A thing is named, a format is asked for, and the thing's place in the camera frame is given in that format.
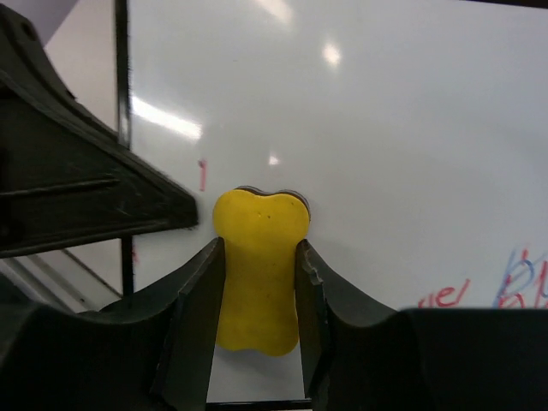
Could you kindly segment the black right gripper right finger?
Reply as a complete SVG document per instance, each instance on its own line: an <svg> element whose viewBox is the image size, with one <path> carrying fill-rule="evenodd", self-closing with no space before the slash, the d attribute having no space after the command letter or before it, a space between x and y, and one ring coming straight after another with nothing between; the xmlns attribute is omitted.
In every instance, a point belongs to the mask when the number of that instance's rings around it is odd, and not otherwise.
<svg viewBox="0 0 548 411"><path fill-rule="evenodd" d="M304 391L316 410L544 410L541 310L393 310L295 252Z"/></svg>

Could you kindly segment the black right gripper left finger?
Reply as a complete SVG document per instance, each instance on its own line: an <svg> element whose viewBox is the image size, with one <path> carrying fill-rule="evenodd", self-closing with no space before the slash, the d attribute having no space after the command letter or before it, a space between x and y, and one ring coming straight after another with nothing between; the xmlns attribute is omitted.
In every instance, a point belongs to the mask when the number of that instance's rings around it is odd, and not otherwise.
<svg viewBox="0 0 548 411"><path fill-rule="evenodd" d="M98 312L2 304L2 409L204 409L224 280L215 239Z"/></svg>

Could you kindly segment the yellow bone-shaped eraser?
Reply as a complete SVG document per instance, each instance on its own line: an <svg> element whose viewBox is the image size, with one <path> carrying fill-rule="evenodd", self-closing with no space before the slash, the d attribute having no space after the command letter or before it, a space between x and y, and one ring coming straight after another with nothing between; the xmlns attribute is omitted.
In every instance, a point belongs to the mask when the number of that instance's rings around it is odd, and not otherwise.
<svg viewBox="0 0 548 411"><path fill-rule="evenodd" d="M307 201L293 191L238 187L218 198L212 221L226 269L217 345L290 353L299 341L295 250L309 230Z"/></svg>

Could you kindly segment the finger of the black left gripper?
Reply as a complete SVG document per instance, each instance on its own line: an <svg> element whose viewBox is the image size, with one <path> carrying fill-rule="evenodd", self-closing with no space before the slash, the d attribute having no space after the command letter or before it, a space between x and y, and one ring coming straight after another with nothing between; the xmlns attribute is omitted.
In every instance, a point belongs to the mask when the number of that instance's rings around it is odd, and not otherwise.
<svg viewBox="0 0 548 411"><path fill-rule="evenodd" d="M1 255L198 222L193 196L79 104L33 24L1 11Z"/></svg>

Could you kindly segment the whiteboard with black frame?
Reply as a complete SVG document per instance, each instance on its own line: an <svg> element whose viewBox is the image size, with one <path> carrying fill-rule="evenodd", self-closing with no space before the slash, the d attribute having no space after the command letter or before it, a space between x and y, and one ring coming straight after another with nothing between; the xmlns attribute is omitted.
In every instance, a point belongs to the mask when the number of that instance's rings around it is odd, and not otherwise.
<svg viewBox="0 0 548 411"><path fill-rule="evenodd" d="M544 1L130 1L133 151L197 199L135 286L250 186L310 207L323 261L418 335L435 406L547 407Z"/></svg>

